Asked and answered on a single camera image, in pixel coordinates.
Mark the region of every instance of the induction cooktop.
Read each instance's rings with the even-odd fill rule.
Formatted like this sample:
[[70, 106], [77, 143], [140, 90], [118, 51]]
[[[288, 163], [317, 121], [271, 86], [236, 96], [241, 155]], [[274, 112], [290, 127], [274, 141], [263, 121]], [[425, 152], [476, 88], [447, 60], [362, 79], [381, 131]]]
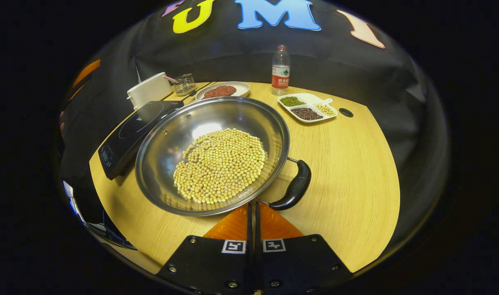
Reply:
[[182, 101], [150, 101], [120, 124], [98, 149], [108, 179], [124, 176], [131, 168], [142, 141], [162, 119], [182, 108]]

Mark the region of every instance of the wok handle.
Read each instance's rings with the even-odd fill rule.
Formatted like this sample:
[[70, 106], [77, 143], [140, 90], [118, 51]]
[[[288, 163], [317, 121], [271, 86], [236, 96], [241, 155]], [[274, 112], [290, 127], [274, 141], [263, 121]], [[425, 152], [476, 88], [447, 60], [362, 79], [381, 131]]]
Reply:
[[311, 181], [311, 170], [306, 164], [306, 162], [302, 160], [295, 160], [290, 157], [288, 159], [292, 162], [297, 163], [297, 168], [299, 169], [297, 175], [293, 178], [291, 183], [289, 183], [288, 188], [286, 189], [286, 193], [283, 198], [270, 203], [270, 208], [274, 210], [286, 210], [290, 209], [297, 203], [299, 203], [302, 196], [308, 189]]

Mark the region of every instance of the blue letter m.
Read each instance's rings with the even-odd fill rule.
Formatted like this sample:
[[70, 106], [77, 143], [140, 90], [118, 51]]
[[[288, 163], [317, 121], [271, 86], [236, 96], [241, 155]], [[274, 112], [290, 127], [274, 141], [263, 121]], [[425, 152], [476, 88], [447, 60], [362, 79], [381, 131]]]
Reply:
[[262, 26], [257, 20], [259, 13], [272, 26], [279, 24], [285, 13], [288, 19], [284, 24], [290, 28], [319, 31], [320, 26], [315, 23], [311, 15], [308, 0], [281, 0], [273, 5], [266, 0], [235, 0], [242, 7], [242, 22], [238, 25], [240, 29], [251, 29]]

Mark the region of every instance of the wooden table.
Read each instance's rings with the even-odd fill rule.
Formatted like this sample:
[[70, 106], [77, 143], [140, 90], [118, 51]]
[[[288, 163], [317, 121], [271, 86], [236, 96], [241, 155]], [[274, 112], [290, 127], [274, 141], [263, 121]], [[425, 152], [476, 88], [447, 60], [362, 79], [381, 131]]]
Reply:
[[[322, 235], [352, 272], [377, 259], [390, 241], [399, 216], [399, 179], [390, 147], [368, 108], [333, 95], [290, 87], [292, 94], [305, 92], [321, 99], [332, 98], [334, 108], [354, 114], [352, 118], [338, 114], [306, 125], [279, 105], [270, 84], [248, 84], [248, 97], [266, 102], [286, 120], [291, 138], [289, 156], [304, 160], [313, 174], [302, 200], [292, 209], [280, 211], [281, 215], [305, 235]], [[180, 99], [172, 94], [165, 100]], [[190, 97], [184, 103], [193, 101]], [[168, 213], [143, 196], [133, 169], [110, 181], [97, 152], [90, 167], [98, 197], [113, 223], [140, 252], [160, 265], [186, 236], [202, 236], [226, 216]], [[281, 198], [296, 174], [296, 165], [287, 162], [259, 197], [268, 202]]]

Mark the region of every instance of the wok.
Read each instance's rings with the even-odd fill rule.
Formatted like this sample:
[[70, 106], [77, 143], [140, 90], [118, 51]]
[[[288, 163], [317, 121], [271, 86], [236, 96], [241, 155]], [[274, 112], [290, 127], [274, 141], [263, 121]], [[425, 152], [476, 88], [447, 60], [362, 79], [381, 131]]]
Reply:
[[[173, 172], [182, 152], [199, 136], [236, 128], [257, 136], [267, 155], [261, 175], [226, 202], [195, 203], [183, 198], [173, 185]], [[160, 121], [143, 140], [137, 154], [135, 176], [144, 196], [171, 213], [210, 216], [240, 207], [262, 193], [279, 175], [287, 159], [297, 163], [298, 173], [280, 200], [265, 204], [275, 210], [293, 207], [311, 180], [309, 166], [288, 157], [290, 137], [282, 116], [272, 107], [244, 97], [217, 97], [188, 104]]]

